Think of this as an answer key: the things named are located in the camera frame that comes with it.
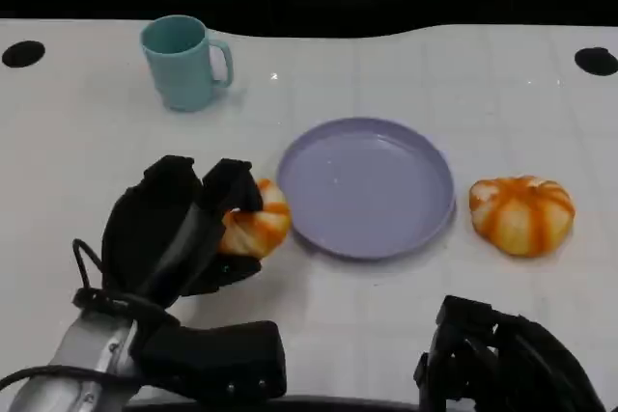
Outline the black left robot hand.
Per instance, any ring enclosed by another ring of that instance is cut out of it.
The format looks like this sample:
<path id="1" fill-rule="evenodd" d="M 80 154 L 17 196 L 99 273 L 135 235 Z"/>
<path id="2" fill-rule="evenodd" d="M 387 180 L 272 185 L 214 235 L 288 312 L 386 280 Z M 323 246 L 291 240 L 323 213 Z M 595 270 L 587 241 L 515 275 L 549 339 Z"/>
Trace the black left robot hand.
<path id="1" fill-rule="evenodd" d="M 163 156 L 113 206 L 101 244 L 106 288 L 167 309 L 261 271 L 258 258 L 222 248 L 225 214 L 264 205 L 250 162 L 223 158 L 203 178 L 193 164 Z"/>

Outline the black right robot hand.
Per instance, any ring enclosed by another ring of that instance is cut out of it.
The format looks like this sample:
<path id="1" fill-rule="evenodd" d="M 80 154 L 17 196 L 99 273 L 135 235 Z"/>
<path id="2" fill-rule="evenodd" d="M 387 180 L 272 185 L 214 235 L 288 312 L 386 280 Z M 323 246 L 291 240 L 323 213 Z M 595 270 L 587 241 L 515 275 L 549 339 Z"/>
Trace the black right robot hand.
<path id="1" fill-rule="evenodd" d="M 422 411 L 470 399 L 477 411 L 602 411 L 578 359 L 545 327 L 448 295 L 414 372 Z"/>

